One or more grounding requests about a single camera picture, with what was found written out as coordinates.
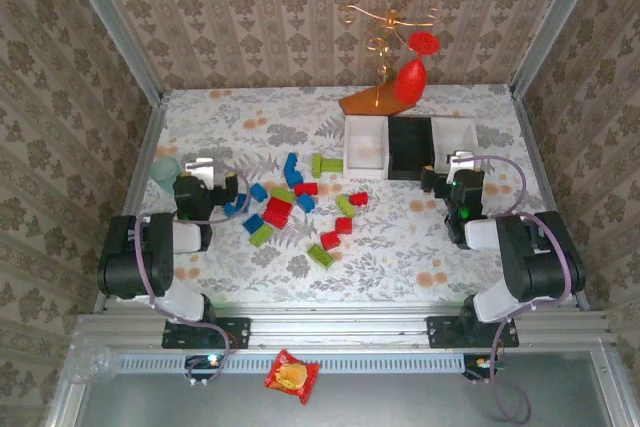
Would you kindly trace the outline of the black plastic container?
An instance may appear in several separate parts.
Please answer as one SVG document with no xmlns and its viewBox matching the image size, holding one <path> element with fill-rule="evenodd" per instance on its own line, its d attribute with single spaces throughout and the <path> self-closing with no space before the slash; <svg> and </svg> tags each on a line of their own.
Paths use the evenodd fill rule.
<svg viewBox="0 0 640 427">
<path fill-rule="evenodd" d="M 423 168 L 435 162 L 431 119 L 393 116 L 388 125 L 388 179 L 419 181 Z"/>
</svg>

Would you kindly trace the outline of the white plastic container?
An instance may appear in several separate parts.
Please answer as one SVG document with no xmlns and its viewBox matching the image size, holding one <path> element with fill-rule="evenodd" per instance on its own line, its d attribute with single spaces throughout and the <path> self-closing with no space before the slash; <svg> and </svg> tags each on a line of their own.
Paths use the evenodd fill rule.
<svg viewBox="0 0 640 427">
<path fill-rule="evenodd" d="M 389 122 L 386 116 L 347 115 L 343 173 L 350 179 L 388 178 Z"/>
<path fill-rule="evenodd" d="M 459 117 L 431 118 L 434 170 L 445 174 L 450 170 L 449 157 L 456 151 L 479 154 L 476 125 L 473 119 Z"/>
</svg>

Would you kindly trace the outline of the light blue cup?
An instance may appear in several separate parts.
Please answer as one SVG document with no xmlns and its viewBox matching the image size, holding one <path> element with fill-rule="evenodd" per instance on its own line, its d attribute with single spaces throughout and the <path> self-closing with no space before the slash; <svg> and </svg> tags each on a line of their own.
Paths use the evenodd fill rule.
<svg viewBox="0 0 640 427">
<path fill-rule="evenodd" d="M 149 175 L 162 190 L 173 195 L 173 184 L 181 172 L 181 166 L 175 158 L 164 156 L 153 161 L 150 166 Z"/>
</svg>

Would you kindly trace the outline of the floral tablecloth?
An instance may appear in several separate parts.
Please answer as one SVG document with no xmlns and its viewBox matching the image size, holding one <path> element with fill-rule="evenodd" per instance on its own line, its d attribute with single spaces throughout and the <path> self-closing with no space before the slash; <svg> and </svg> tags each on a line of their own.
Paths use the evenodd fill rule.
<svg viewBox="0 0 640 427">
<path fill-rule="evenodd" d="M 250 184 L 281 187 L 287 155 L 311 179 L 314 154 L 343 154 L 344 116 L 339 100 L 348 87 L 182 90 L 169 94 L 157 157 L 180 162 L 210 157 L 238 169 Z M 430 86 L 415 108 L 418 116 L 473 119 L 480 152 L 490 156 L 483 206 L 501 213 L 512 205 L 545 209 L 511 95 L 504 85 Z M 443 202 L 409 181 L 321 177 L 316 207 L 294 208 L 287 225 L 261 247 L 249 242 L 241 219 L 221 221 L 208 251 L 174 261 L 177 280 L 207 295 L 217 306 L 282 303 L 436 304 L 460 302 L 501 274 L 495 250 L 454 246 L 444 225 Z M 339 234 L 328 270 L 307 250 L 335 231 L 344 217 L 336 205 L 366 191 L 354 206 L 353 232 Z"/>
</svg>

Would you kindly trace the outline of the red goblet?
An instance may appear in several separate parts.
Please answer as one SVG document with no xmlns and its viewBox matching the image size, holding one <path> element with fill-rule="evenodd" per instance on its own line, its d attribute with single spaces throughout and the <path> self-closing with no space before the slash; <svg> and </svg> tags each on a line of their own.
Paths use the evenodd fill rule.
<svg viewBox="0 0 640 427">
<path fill-rule="evenodd" d="M 393 83 L 393 95 L 402 103 L 415 104 L 421 99 L 428 80 L 424 58 L 439 52 L 440 41 L 429 32 L 418 31 L 410 35 L 408 45 L 416 56 L 397 74 Z"/>
</svg>

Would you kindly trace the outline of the black controller board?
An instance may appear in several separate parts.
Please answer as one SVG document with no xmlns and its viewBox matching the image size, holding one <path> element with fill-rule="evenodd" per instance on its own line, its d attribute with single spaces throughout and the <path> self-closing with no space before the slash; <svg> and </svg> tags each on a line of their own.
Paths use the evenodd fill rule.
<svg viewBox="0 0 640 427">
<path fill-rule="evenodd" d="M 185 358 L 185 377 L 191 385 L 200 383 L 206 385 L 217 375 L 223 354 L 190 355 Z"/>
<path fill-rule="evenodd" d="M 463 355 L 464 372 L 463 376 L 470 381 L 483 381 L 487 383 L 490 379 L 490 373 L 497 374 L 499 370 L 505 368 L 505 364 L 500 360 L 494 361 L 494 368 L 490 368 L 490 359 L 488 354 L 469 354 Z"/>
</svg>

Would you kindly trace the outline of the clear plastic cup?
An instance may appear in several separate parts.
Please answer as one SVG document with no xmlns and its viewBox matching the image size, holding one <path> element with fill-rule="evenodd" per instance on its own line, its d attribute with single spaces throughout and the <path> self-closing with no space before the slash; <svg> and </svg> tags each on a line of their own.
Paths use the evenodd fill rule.
<svg viewBox="0 0 640 427">
<path fill-rule="evenodd" d="M 98 384 L 115 378 L 121 365 L 120 355 L 110 347 L 82 340 L 70 347 L 63 373 L 72 384 Z"/>
</svg>

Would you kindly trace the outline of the red snack packet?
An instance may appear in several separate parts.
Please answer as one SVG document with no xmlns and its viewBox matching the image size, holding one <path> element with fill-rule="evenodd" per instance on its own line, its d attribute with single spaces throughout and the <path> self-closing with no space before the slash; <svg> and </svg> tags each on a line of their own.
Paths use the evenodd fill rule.
<svg viewBox="0 0 640 427">
<path fill-rule="evenodd" d="M 320 369 L 319 363 L 303 362 L 283 349 L 276 356 L 264 386 L 295 396 L 302 405 L 306 405 Z"/>
</svg>

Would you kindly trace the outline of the aluminium side rail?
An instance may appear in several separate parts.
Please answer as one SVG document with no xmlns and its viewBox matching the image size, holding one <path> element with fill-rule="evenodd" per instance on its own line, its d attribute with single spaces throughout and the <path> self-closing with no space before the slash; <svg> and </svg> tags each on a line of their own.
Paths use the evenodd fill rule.
<svg viewBox="0 0 640 427">
<path fill-rule="evenodd" d="M 140 145 L 140 152 L 132 173 L 123 204 L 123 214 L 138 214 L 149 180 L 150 166 L 154 161 L 169 102 L 167 94 L 160 94 L 160 102 L 151 109 L 149 123 Z"/>
<path fill-rule="evenodd" d="M 557 203 L 555 201 L 551 185 L 545 170 L 544 162 L 540 155 L 537 142 L 532 130 L 525 106 L 520 98 L 515 94 L 511 94 L 511 99 L 514 105 L 515 113 L 517 115 L 522 136 L 527 146 L 529 158 L 532 163 L 532 169 L 534 171 L 537 185 L 539 188 L 540 196 L 546 207 L 551 210 L 558 210 Z"/>
</svg>

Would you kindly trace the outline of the aluminium frame post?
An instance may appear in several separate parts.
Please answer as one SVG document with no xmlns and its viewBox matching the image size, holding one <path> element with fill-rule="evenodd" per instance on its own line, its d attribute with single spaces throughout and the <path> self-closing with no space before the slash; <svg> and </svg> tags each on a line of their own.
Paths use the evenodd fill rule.
<svg viewBox="0 0 640 427">
<path fill-rule="evenodd" d="M 117 50 L 131 70 L 138 86 L 153 109 L 160 106 L 163 88 L 144 55 L 141 43 L 129 28 L 116 0 L 89 0 Z"/>
<path fill-rule="evenodd" d="M 512 79 L 510 90 L 515 99 L 522 99 L 529 89 L 578 1 L 552 0 Z"/>
</svg>

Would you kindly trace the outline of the aluminium front rail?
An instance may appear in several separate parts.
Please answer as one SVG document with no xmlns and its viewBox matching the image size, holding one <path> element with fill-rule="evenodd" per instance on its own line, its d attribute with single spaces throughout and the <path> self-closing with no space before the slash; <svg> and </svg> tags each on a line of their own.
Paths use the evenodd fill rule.
<svg viewBox="0 0 640 427">
<path fill-rule="evenodd" d="M 251 321 L 249 349 L 291 351 L 424 351 L 426 320 L 456 315 L 457 305 L 330 303 L 303 306 L 230 304 L 220 317 Z M 100 313 L 82 315 L 76 333 L 117 349 L 158 351 L 165 321 L 140 304 L 109 301 Z M 589 351 L 612 345 L 615 336 L 601 312 L 583 311 L 569 303 L 539 308 L 516 320 L 522 352 Z"/>
</svg>

